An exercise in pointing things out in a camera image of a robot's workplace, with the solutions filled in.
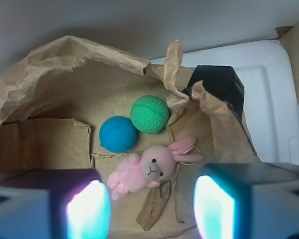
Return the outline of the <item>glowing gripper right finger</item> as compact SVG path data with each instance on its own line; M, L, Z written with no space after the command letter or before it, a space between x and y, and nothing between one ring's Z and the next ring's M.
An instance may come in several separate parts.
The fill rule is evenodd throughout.
M205 164L193 209L203 239L299 239L299 166Z

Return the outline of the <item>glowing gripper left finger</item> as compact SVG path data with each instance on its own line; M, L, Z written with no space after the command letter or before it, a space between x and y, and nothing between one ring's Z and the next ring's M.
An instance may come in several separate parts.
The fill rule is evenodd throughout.
M0 239L105 239L110 222L96 169L0 173Z

